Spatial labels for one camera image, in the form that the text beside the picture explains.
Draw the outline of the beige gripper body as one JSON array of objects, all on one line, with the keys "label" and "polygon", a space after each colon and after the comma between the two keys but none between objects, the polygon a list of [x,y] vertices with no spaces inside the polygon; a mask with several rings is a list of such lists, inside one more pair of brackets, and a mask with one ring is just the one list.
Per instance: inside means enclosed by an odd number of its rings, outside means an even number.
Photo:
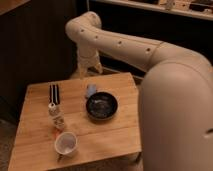
[{"label": "beige gripper body", "polygon": [[94,48],[79,47],[77,49],[77,61],[83,68],[95,67],[100,63],[99,52]]}]

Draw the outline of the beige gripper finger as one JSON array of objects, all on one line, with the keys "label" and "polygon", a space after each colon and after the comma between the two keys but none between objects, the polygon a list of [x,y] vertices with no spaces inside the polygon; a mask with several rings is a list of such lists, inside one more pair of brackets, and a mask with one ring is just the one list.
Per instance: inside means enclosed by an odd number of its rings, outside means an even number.
[{"label": "beige gripper finger", "polygon": [[98,71],[99,74],[102,74],[103,73],[103,67],[102,67],[102,64],[99,62],[97,63],[94,68]]},{"label": "beige gripper finger", "polygon": [[86,75],[86,69],[84,67],[78,66],[79,78],[84,78]]}]

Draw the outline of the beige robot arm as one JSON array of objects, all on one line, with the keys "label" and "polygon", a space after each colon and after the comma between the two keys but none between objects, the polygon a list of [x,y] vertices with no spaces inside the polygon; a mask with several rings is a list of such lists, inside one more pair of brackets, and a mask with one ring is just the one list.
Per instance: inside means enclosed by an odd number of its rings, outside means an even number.
[{"label": "beige robot arm", "polygon": [[138,113],[144,171],[213,171],[213,66],[167,42],[105,31],[86,12],[65,25],[78,68],[101,69],[104,52],[146,73]]}]

